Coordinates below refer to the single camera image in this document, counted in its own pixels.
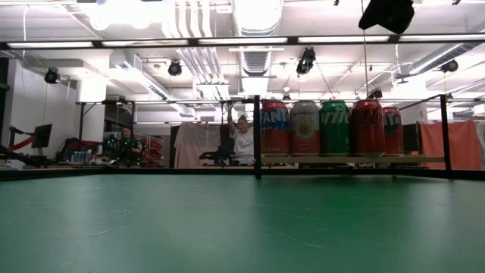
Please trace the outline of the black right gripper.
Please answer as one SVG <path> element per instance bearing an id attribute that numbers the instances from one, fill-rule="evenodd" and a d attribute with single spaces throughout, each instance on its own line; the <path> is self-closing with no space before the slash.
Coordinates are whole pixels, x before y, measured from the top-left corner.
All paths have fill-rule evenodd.
<path id="1" fill-rule="evenodd" d="M 370 0 L 358 27 L 362 30 L 376 25 L 395 34 L 403 34 L 415 15 L 412 0 Z"/>

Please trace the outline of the red soda can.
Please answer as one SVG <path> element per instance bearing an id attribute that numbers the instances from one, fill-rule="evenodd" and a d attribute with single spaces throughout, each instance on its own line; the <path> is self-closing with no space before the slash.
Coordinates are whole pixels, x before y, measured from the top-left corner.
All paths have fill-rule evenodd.
<path id="1" fill-rule="evenodd" d="M 351 149 L 355 154 L 384 153 L 383 108 L 377 100 L 359 100 L 350 113 Z"/>

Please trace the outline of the red Fanta can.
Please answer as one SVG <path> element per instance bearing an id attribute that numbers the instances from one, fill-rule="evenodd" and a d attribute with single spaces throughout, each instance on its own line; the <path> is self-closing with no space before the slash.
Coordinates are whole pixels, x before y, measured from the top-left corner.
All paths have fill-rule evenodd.
<path id="1" fill-rule="evenodd" d="M 262 102 L 261 152 L 289 153 L 289 111 L 284 102 L 276 100 Z"/>
<path id="2" fill-rule="evenodd" d="M 402 119 L 398 108 L 383 108 L 384 136 L 386 154 L 403 154 L 404 141 Z"/>

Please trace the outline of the green soda can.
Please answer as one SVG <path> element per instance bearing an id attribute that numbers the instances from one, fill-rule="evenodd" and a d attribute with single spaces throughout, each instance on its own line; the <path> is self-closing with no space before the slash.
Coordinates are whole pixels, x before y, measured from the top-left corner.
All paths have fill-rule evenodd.
<path id="1" fill-rule="evenodd" d="M 350 153 L 349 114 L 349 108 L 342 100 L 330 100 L 321 104 L 319 118 L 323 154 Z"/>

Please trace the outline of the silver and red can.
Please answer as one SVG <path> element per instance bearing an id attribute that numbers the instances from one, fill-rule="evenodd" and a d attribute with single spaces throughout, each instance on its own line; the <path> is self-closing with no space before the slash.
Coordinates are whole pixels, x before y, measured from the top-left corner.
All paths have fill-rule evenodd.
<path id="1" fill-rule="evenodd" d="M 290 153 L 319 154 L 319 108 L 314 101 L 300 100 L 289 112 Z"/>

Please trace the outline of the black monitor on arm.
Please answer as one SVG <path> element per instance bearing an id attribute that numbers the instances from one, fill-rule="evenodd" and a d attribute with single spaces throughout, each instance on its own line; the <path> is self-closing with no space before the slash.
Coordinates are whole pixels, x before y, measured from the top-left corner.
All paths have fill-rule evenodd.
<path id="1" fill-rule="evenodd" d="M 22 131 L 14 126 L 9 127 L 10 140 L 9 151 L 17 151 L 28 145 L 31 145 L 32 149 L 43 149 L 49 146 L 50 136 L 52 132 L 52 124 L 45 124 L 35 127 L 32 133 Z M 25 140 L 15 143 L 16 135 L 27 135 Z"/>

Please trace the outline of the black computer monitor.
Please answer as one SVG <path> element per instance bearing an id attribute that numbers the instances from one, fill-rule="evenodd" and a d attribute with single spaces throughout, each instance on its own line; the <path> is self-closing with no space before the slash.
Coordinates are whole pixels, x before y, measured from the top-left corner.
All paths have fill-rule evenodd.
<path id="1" fill-rule="evenodd" d="M 403 143 L 406 154 L 420 151 L 420 133 L 418 124 L 406 124 L 402 126 Z"/>

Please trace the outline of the black overhead light bar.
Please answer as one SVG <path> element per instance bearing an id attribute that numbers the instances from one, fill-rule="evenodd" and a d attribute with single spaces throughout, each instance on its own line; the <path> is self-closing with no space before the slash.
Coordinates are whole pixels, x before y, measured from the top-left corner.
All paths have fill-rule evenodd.
<path id="1" fill-rule="evenodd" d="M 333 46 L 400 43 L 469 43 L 485 42 L 485 33 L 360 35 L 360 36 L 252 36 L 170 39 L 0 41 L 0 50 L 68 49 L 154 49 L 220 46 Z"/>

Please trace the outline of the black office chair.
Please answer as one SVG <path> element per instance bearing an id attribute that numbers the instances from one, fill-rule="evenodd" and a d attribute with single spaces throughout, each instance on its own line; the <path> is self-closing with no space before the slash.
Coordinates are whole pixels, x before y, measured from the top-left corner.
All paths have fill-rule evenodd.
<path id="1" fill-rule="evenodd" d="M 220 144 L 216 150 L 203 152 L 200 160 L 213 161 L 216 166 L 237 166 L 239 164 L 234 152 L 235 140 L 230 136 L 230 128 L 236 127 L 234 124 L 222 124 L 219 127 Z"/>

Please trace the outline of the white hanging cloth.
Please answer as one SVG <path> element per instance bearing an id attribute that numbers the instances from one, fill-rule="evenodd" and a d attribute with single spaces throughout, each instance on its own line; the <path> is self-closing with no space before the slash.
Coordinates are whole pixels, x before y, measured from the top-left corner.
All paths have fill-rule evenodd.
<path id="1" fill-rule="evenodd" d="M 213 160 L 200 159 L 204 152 L 214 152 L 221 144 L 219 126 L 183 123 L 174 143 L 174 167 L 179 169 L 199 168 L 212 165 Z"/>

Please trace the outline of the green table mat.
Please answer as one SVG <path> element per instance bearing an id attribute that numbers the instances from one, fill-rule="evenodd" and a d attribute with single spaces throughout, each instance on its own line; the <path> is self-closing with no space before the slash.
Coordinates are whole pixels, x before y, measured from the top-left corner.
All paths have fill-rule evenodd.
<path id="1" fill-rule="evenodd" d="M 485 273 L 485 182 L 185 175 L 2 182 L 0 273 Z"/>

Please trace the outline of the red storage rack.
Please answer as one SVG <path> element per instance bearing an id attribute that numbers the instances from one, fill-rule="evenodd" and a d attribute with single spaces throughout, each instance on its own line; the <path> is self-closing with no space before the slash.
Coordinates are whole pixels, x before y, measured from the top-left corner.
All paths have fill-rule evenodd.
<path id="1" fill-rule="evenodd" d="M 142 136 L 143 147 L 141 166 L 143 168 L 161 168 L 164 166 L 164 140 L 155 136 Z"/>

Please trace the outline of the red storage bin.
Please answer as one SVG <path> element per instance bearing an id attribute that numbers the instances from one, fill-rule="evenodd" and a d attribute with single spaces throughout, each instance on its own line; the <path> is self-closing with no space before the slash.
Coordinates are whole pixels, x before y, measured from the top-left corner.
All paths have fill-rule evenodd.
<path id="1" fill-rule="evenodd" d="M 88 140 L 79 140 L 77 138 L 70 138 L 65 140 L 65 148 L 66 149 L 75 149 L 75 150 L 97 150 L 100 142 L 96 141 L 88 141 Z"/>

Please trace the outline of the wooden shelf with black frame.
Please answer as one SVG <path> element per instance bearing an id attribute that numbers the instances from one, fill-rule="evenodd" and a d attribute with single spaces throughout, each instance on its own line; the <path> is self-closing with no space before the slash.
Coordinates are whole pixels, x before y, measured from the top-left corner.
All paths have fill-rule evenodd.
<path id="1" fill-rule="evenodd" d="M 443 138 L 443 156 L 424 155 L 319 155 L 319 156 L 263 156 L 255 152 L 252 173 L 257 179 L 263 175 L 402 175 L 455 180 L 483 180 L 485 171 L 458 170 L 451 166 L 449 148 L 449 122 L 447 119 L 447 96 L 444 94 L 421 100 L 420 103 L 439 99 Z M 302 165 L 335 164 L 384 164 L 385 168 L 302 168 Z"/>

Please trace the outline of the black metal rig frame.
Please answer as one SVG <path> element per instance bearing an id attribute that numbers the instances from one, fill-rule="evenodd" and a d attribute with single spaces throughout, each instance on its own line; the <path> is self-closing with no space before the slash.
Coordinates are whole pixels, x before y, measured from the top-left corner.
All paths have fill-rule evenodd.
<path id="1" fill-rule="evenodd" d="M 60 169 L 2 169 L 0 181 L 30 180 L 53 177 L 75 177 L 104 174 L 147 174 L 147 175 L 398 175 L 415 177 L 432 177 L 456 180 L 485 181 L 485 171 L 440 170 L 440 169 L 288 169 L 272 168 L 255 171 L 252 168 L 198 168 L 198 169 L 169 169 L 169 168 L 60 168 Z"/>

